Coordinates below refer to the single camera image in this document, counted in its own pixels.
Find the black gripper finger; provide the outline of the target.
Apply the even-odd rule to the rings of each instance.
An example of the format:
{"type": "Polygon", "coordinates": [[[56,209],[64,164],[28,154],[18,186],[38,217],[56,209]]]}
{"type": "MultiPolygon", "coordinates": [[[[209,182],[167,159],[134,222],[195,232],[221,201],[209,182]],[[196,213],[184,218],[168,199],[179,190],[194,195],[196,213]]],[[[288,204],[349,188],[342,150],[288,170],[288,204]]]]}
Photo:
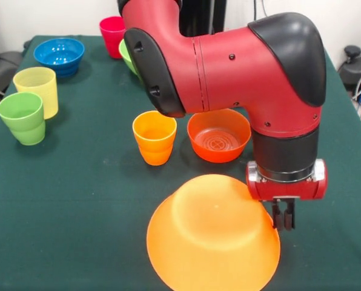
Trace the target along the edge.
{"type": "Polygon", "coordinates": [[[295,229],[295,200],[286,199],[286,209],[284,211],[284,228],[287,231],[295,229]]]}
{"type": "Polygon", "coordinates": [[[273,218],[273,227],[275,229],[283,229],[283,215],[279,208],[279,202],[272,202],[272,218],[273,218]]]}

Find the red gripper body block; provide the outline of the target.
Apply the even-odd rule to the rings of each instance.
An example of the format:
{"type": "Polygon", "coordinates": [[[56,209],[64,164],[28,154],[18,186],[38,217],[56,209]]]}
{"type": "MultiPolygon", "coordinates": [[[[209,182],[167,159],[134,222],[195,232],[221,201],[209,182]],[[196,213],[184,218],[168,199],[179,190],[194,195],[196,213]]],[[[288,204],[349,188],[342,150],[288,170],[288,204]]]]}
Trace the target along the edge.
{"type": "Polygon", "coordinates": [[[322,199],[328,186],[327,167],[322,159],[317,159],[310,167],[308,176],[297,181],[281,182],[268,179],[261,174],[255,161],[248,162],[245,177],[251,197],[258,201],[288,198],[322,199]]]}

